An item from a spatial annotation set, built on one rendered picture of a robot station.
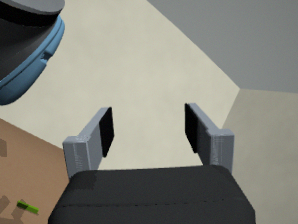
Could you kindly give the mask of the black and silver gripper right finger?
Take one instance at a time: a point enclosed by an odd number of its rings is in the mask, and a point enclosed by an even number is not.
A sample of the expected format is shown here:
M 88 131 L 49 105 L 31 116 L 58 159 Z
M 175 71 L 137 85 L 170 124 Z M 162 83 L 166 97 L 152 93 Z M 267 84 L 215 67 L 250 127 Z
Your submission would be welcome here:
M 185 134 L 203 165 L 221 165 L 232 174 L 235 134 L 219 129 L 196 103 L 185 103 Z

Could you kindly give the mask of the lime green rod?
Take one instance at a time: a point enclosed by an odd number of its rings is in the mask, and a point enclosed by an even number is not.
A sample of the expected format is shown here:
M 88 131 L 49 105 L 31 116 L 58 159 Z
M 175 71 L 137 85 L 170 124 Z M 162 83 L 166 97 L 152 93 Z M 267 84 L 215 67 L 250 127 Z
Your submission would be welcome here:
M 17 203 L 17 206 L 18 207 L 21 207 L 21 208 L 23 208 L 23 209 L 26 209 L 26 210 L 28 210 L 28 211 L 31 211 L 31 212 L 33 212 L 33 213 L 38 213 L 38 211 L 39 211 L 39 208 L 36 208 L 36 207 L 34 207 L 34 206 L 31 206 L 31 205 L 29 205 L 29 204 L 27 204 L 27 203 L 24 203 L 24 202 L 22 202 L 22 201 L 19 201 L 18 200 L 18 203 Z

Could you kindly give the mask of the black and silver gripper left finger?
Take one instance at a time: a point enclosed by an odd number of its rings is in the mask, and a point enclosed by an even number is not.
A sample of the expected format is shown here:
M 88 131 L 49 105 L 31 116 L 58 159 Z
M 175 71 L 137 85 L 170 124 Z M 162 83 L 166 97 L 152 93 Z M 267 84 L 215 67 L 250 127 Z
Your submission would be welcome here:
M 78 172 L 98 170 L 113 139 L 112 107 L 101 107 L 78 136 L 62 142 L 69 181 Z

